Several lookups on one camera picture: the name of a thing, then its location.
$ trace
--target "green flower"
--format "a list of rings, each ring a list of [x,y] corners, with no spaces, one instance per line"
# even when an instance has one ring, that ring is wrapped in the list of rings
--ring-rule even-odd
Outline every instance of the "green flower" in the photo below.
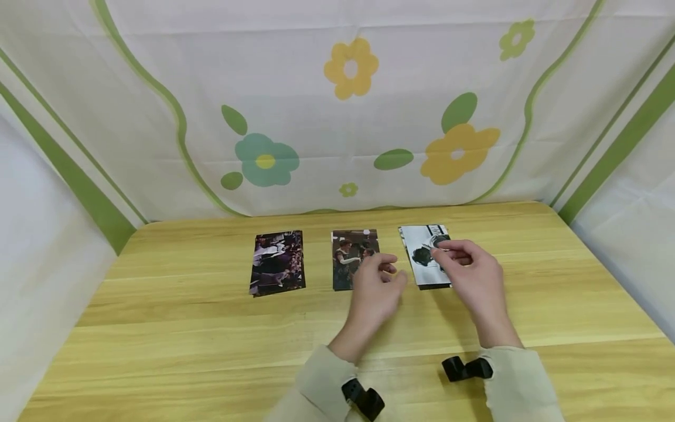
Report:
[[[525,51],[527,43],[535,37],[535,21],[528,19],[524,22],[515,22],[511,25],[508,32],[499,40],[499,47],[502,48],[502,55],[499,59],[508,60],[511,57],[518,57]]]
[[[356,185],[356,183],[345,183],[340,188],[340,193],[345,198],[348,198],[349,196],[354,196],[357,191],[358,191],[358,186]]]
[[[246,135],[234,146],[234,152],[242,161],[244,177],[261,188],[289,184],[291,172],[300,165],[293,148],[259,133]]]

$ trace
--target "green stripe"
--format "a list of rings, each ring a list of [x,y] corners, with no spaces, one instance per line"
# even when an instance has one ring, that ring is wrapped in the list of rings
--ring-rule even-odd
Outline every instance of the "green stripe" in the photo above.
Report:
[[[216,195],[209,185],[204,181],[202,176],[199,174],[197,167],[194,165],[188,147],[186,145],[185,133],[188,131],[188,120],[185,117],[183,108],[178,103],[176,97],[171,94],[166,86],[162,85],[155,77],[153,77],[150,72],[148,72],[136,59],[136,56],[129,50],[129,47],[124,42],[115,21],[113,20],[108,5],[105,0],[90,0],[91,7],[94,11],[94,14],[99,18],[101,25],[107,31],[110,39],[113,42],[113,45],[117,48],[121,56],[127,61],[129,66],[136,72],[139,78],[145,81],[150,87],[165,101],[167,106],[173,111],[173,117],[176,120],[176,140],[178,142],[178,151],[185,163],[188,171],[194,178],[194,181],[199,185],[202,191],[209,197],[216,206],[218,206],[223,211],[226,211],[233,215],[239,215],[246,217],[244,214],[234,211],[232,208],[225,205],[223,201]]]
[[[661,79],[626,127],[560,210],[560,217],[571,223],[612,172],[640,143],[654,123],[675,101],[675,65]]]
[[[105,172],[103,167],[101,167],[101,164],[94,158],[93,155],[89,153],[87,148],[84,147],[84,145],[80,142],[80,139],[78,139],[77,136],[68,128],[68,126],[65,124],[65,122],[59,117],[58,114],[56,114],[56,111],[54,111],[53,108],[47,103],[45,98],[35,89],[33,84],[30,83],[30,81],[25,77],[23,73],[19,70],[19,68],[14,64],[14,62],[9,58],[7,54],[3,51],[2,48],[0,48],[0,58],[5,62],[5,64],[14,72],[17,78],[23,82],[23,84],[26,86],[26,88],[30,91],[31,94],[35,97],[35,99],[47,110],[47,113],[61,126],[61,129],[72,139],[73,143],[77,145],[77,147],[82,151],[82,153],[91,161],[91,163],[94,165],[96,170],[101,173],[101,175],[106,179],[106,181],[110,184],[110,186],[113,187],[113,189],[117,192],[120,198],[126,202],[126,204],[133,210],[133,212],[138,216],[138,218],[144,223],[147,224],[148,221],[143,218],[143,215],[140,213],[139,210],[132,204],[131,200],[127,198],[127,196],[122,192],[122,190],[119,188],[119,186],[113,181],[113,179],[108,175],[108,173]]]
[[[397,207],[396,205],[383,205],[381,207],[369,208],[369,209],[351,209],[349,211],[343,211],[341,209],[332,209],[332,208],[320,208],[313,209],[312,211],[306,211],[303,214],[333,214],[333,213],[351,213],[354,211],[387,211],[390,209],[406,209],[410,207]]]
[[[605,128],[603,129],[600,136],[598,136],[598,138],[595,140],[595,142],[591,146],[591,149],[588,150],[588,152],[586,153],[584,158],[577,165],[576,169],[574,169],[574,171],[572,172],[572,175],[567,179],[567,182],[565,182],[565,184],[562,186],[562,188],[560,189],[560,191],[558,192],[556,197],[553,198],[553,201],[551,202],[551,207],[553,207],[556,204],[556,202],[558,201],[558,199],[560,199],[560,197],[562,196],[562,193],[565,191],[565,189],[567,189],[567,187],[570,185],[570,183],[573,181],[573,179],[579,173],[579,170],[581,170],[581,167],[583,167],[584,164],[586,163],[586,161],[588,161],[591,154],[593,154],[593,151],[595,151],[595,149],[600,144],[600,142],[605,138],[605,136],[607,135],[607,132],[610,131],[610,129],[612,128],[612,126],[614,125],[616,120],[619,118],[621,113],[623,113],[624,110],[626,109],[626,107],[628,107],[628,104],[632,101],[633,97],[635,97],[635,95],[640,90],[640,88],[642,88],[642,85],[645,83],[645,81],[651,76],[651,73],[654,71],[656,66],[658,66],[658,64],[664,58],[664,56],[666,55],[668,50],[670,50],[670,47],[672,47],[673,43],[675,43],[675,35],[673,35],[673,37],[670,39],[670,41],[668,41],[666,46],[661,50],[661,53],[659,53],[659,55],[656,57],[656,60],[654,60],[654,62],[651,64],[651,66],[649,66],[649,69],[647,69],[645,74],[642,75],[642,78],[640,78],[640,80],[637,82],[637,85],[635,85],[635,87],[632,89],[630,94],[628,94],[628,96],[626,97],[626,100],[623,102],[623,104],[621,104],[621,107],[619,107],[619,110],[617,110],[616,113],[612,116],[610,122],[607,123],[607,126],[605,126]]]
[[[558,59],[555,60],[553,64],[551,64],[544,71],[544,73],[539,77],[535,85],[532,87],[530,94],[527,96],[527,100],[525,100],[525,109],[524,109],[525,127],[523,128],[520,140],[516,145],[516,150],[513,152],[511,159],[506,165],[506,169],[499,177],[499,179],[497,179],[497,182],[495,182],[495,184],[492,185],[492,187],[488,189],[487,192],[485,192],[478,198],[467,202],[468,204],[480,201],[481,199],[487,198],[488,196],[492,195],[497,189],[500,188],[500,186],[502,185],[508,174],[511,172],[511,169],[513,168],[514,164],[516,163],[516,160],[518,159],[518,156],[520,155],[520,150],[523,147],[523,145],[525,145],[525,142],[527,141],[527,136],[530,133],[533,118],[532,108],[537,99],[539,91],[544,86],[544,84],[551,78],[551,76],[553,76],[553,74],[560,68],[560,66],[565,62],[565,60],[567,60],[569,55],[574,51],[574,48],[576,48],[576,46],[579,44],[579,41],[581,41],[581,39],[586,34],[586,31],[588,31],[589,27],[591,26],[591,23],[597,17],[604,3],[605,0],[596,0],[595,4],[593,4],[593,7],[591,8],[591,11],[589,12],[588,17],[584,21],[583,25],[581,25],[581,28],[579,28],[579,31],[576,32],[574,38],[572,38],[572,41],[570,41],[570,44],[567,46],[565,51],[563,51],[560,57],[558,57]]]
[[[86,175],[84,170],[73,161],[2,82],[0,82],[0,95],[19,117],[37,145],[54,165],[119,255],[127,240],[136,231],[134,225],[101,192],[101,189]]]

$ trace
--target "table surface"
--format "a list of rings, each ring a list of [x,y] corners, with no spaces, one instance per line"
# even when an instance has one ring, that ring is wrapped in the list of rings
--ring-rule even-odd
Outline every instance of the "table surface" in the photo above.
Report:
[[[350,293],[332,285],[332,230],[377,229],[410,272],[398,226],[443,223],[504,266],[510,313],[571,421],[671,421],[675,348],[548,207],[508,203],[152,223],[110,268],[21,421],[255,421],[338,332]],[[307,287],[248,295],[254,235],[302,230]],[[490,421],[480,380],[441,361],[477,338],[452,289],[411,282],[359,379],[382,421]]]

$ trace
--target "printed photograph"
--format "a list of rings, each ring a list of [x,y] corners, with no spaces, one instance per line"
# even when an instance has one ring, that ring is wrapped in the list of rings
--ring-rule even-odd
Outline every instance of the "printed photograph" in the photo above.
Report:
[[[361,262],[379,252],[377,230],[335,230],[333,240],[333,290],[351,290]]]
[[[402,226],[398,228],[406,248],[415,284],[420,289],[450,287],[452,283],[440,265],[431,257],[431,249],[450,240],[442,224],[429,226]]]
[[[304,287],[302,232],[256,236],[248,293],[260,297]]]

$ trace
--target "wooden table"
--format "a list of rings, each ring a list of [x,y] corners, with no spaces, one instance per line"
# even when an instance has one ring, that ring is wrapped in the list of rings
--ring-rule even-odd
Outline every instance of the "wooden table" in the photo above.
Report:
[[[512,203],[167,221],[143,227],[109,270],[21,421],[256,421],[338,332],[350,293],[331,289],[329,233],[376,228],[410,264],[397,227],[444,223],[504,266],[511,316],[571,421],[672,421],[675,348],[545,205]],[[307,288],[248,295],[254,235],[299,229]],[[382,421],[489,421],[482,382],[441,361],[478,348],[451,289],[411,283],[359,378]]]

